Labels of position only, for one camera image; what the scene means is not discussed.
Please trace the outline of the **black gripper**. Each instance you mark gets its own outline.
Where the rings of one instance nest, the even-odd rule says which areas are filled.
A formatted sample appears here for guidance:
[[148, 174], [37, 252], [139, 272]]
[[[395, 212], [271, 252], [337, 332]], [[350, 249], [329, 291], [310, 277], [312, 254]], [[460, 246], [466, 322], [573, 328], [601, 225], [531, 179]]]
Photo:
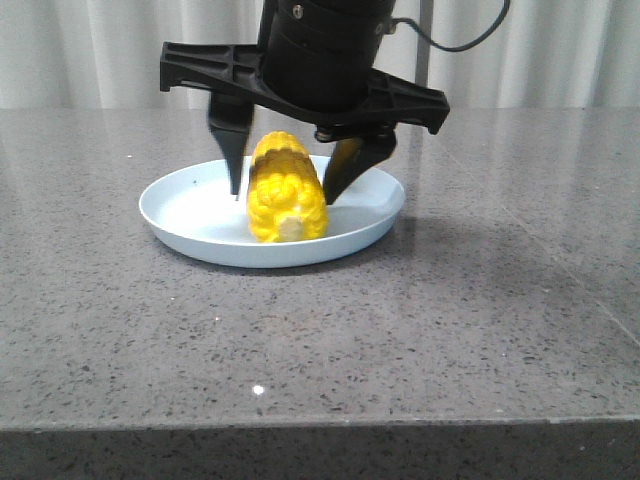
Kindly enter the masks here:
[[[224, 155], [232, 195], [240, 192], [256, 106], [315, 125], [324, 141], [384, 132], [397, 123], [439, 131], [449, 113], [443, 92], [373, 66], [394, 6], [267, 1], [254, 44], [163, 45], [161, 91], [210, 93], [207, 123]], [[339, 140], [323, 177], [326, 204], [387, 160], [396, 145], [394, 132]]]

